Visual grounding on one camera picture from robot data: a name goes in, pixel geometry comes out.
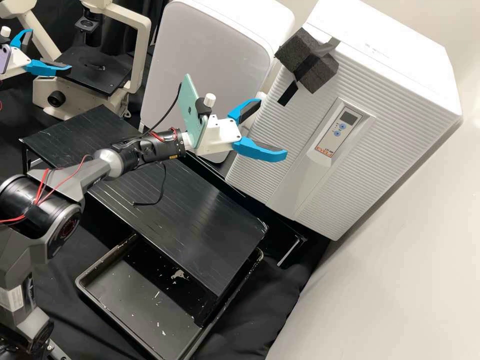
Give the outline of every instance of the black tray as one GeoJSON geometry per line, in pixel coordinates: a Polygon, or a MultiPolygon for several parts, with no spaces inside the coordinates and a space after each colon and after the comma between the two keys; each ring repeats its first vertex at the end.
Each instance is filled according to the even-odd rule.
{"type": "Polygon", "coordinates": [[[85,270],[75,284],[155,359],[187,360],[262,260],[263,253],[255,249],[225,300],[217,304],[209,321],[200,327],[195,324],[195,315],[201,311],[198,304],[205,300],[201,288],[182,277],[160,255],[158,261],[145,261],[143,255],[149,247],[148,242],[133,235],[85,270]],[[183,293],[190,302],[177,304],[170,287],[176,288],[174,297],[183,293]]]}

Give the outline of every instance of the purple phone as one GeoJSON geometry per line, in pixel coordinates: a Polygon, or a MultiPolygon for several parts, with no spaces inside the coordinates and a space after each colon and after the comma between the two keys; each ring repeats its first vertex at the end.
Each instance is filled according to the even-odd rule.
{"type": "Polygon", "coordinates": [[[0,45],[0,74],[5,74],[9,66],[12,49],[7,44],[0,45]]]}

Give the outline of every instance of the white device casing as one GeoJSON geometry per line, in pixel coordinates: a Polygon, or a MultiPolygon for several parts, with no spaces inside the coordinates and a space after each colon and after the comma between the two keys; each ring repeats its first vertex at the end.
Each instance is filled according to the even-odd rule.
{"type": "Polygon", "coordinates": [[[337,74],[314,94],[298,83],[284,107],[277,100],[294,77],[282,66],[249,137],[288,150],[287,159],[237,156],[226,180],[338,240],[458,124],[462,110],[445,49],[361,1],[321,0],[303,28],[320,43],[341,41],[331,52],[337,74]],[[346,108],[361,119],[321,153],[346,108]]]}
{"type": "MultiPolygon", "coordinates": [[[[172,1],[165,7],[156,39],[142,124],[151,127],[158,121],[187,73],[201,97],[217,96],[213,112],[226,118],[260,90],[293,24],[292,12],[274,0],[172,1]]],[[[170,127],[184,130],[177,107],[156,130],[170,127]]],[[[222,162],[226,156],[207,159],[222,162]]]]}

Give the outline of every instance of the black cable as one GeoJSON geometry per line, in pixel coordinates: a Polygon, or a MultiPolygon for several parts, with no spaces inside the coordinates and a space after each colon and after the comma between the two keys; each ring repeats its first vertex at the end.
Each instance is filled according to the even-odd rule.
{"type": "Polygon", "coordinates": [[[140,137],[143,137],[145,135],[147,135],[150,131],[153,131],[158,125],[160,125],[160,123],[170,114],[170,111],[172,111],[172,109],[174,108],[175,104],[177,103],[177,100],[179,99],[179,95],[180,95],[180,89],[182,88],[182,83],[178,84],[178,90],[176,92],[176,96],[175,96],[175,100],[173,100],[173,103],[171,104],[170,108],[167,110],[167,112],[165,113],[165,115],[163,115],[161,117],[160,120],[158,120],[158,122],[153,125],[150,129],[146,130],[142,135],[140,135],[140,137]]]}
{"type": "Polygon", "coordinates": [[[171,104],[170,108],[166,111],[165,115],[163,115],[161,117],[160,120],[158,120],[158,122],[153,125],[150,129],[146,130],[143,134],[141,134],[140,136],[137,136],[137,137],[131,137],[131,138],[124,138],[122,140],[119,140],[119,141],[116,141],[114,144],[117,144],[117,143],[120,143],[120,142],[125,142],[123,145],[121,146],[118,146],[118,149],[122,150],[122,149],[126,149],[128,148],[130,145],[134,144],[135,142],[137,141],[141,141],[142,140],[142,137],[144,137],[145,135],[147,135],[150,131],[152,131],[153,129],[155,129],[158,125],[160,125],[160,123],[165,120],[165,118],[170,114],[170,112],[172,111],[172,109],[174,108],[175,104],[177,103],[177,100],[179,99],[179,95],[180,95],[180,89],[182,88],[182,83],[178,84],[178,90],[176,92],[176,96],[175,96],[175,100],[173,100],[173,103],[171,104]]]}
{"type": "Polygon", "coordinates": [[[161,182],[161,187],[160,187],[160,196],[158,197],[158,200],[155,202],[133,202],[133,206],[149,206],[149,205],[157,205],[160,200],[164,197],[164,185],[165,185],[165,180],[167,179],[167,167],[165,166],[165,163],[161,163],[163,165],[163,171],[165,172],[165,176],[163,177],[163,181],[161,182]]]}

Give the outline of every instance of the red wire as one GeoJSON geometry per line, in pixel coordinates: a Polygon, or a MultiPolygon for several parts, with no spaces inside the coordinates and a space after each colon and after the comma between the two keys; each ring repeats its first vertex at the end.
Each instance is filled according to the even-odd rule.
{"type": "Polygon", "coordinates": [[[173,140],[177,140],[177,138],[178,138],[178,136],[177,136],[177,129],[174,128],[174,127],[171,127],[170,130],[172,130],[172,131],[173,131],[173,135],[175,135],[174,138],[173,138],[173,140]]]}
{"type": "Polygon", "coordinates": [[[162,143],[165,142],[163,138],[161,138],[157,133],[155,133],[153,131],[150,133],[150,135],[152,135],[155,139],[160,140],[162,143]]]}
{"type": "Polygon", "coordinates": [[[40,194],[42,192],[42,185],[44,184],[45,179],[47,178],[47,175],[49,174],[49,172],[50,172],[50,169],[47,167],[45,169],[45,172],[43,173],[43,177],[41,178],[41,181],[40,181],[40,186],[38,187],[38,190],[36,192],[35,201],[33,202],[34,205],[37,205],[39,203],[40,194]]]}
{"type": "Polygon", "coordinates": [[[11,219],[8,219],[8,220],[0,220],[0,224],[19,221],[19,220],[23,220],[23,219],[25,219],[25,214],[22,214],[18,217],[14,217],[14,218],[11,218],[11,219]]]}
{"type": "MultiPolygon", "coordinates": [[[[40,185],[38,186],[38,190],[36,191],[35,200],[33,201],[34,205],[37,205],[37,203],[39,202],[39,198],[40,198],[40,194],[41,194],[41,190],[42,190],[42,185],[44,184],[45,179],[47,178],[47,175],[48,175],[49,171],[50,171],[50,169],[46,168],[45,172],[43,173],[43,177],[41,178],[40,185]]],[[[11,219],[7,219],[7,220],[0,220],[0,224],[16,222],[16,221],[20,221],[20,220],[23,220],[23,219],[25,219],[25,214],[22,214],[20,216],[17,216],[17,217],[11,218],[11,219]]]]}
{"type": "Polygon", "coordinates": [[[75,174],[77,174],[80,169],[82,168],[82,165],[84,164],[85,162],[85,159],[87,157],[89,157],[90,155],[85,155],[82,159],[81,159],[81,162],[80,164],[78,164],[78,167],[76,168],[76,170],[73,172],[73,174],[71,174],[70,176],[68,176],[65,180],[62,180],[60,181],[60,183],[58,183],[57,186],[55,186],[47,195],[45,195],[39,202],[38,202],[38,205],[42,204],[45,200],[47,200],[50,195],[52,195],[60,186],[62,186],[63,184],[65,184],[68,180],[70,180],[71,178],[73,178],[75,176],[75,174]]]}

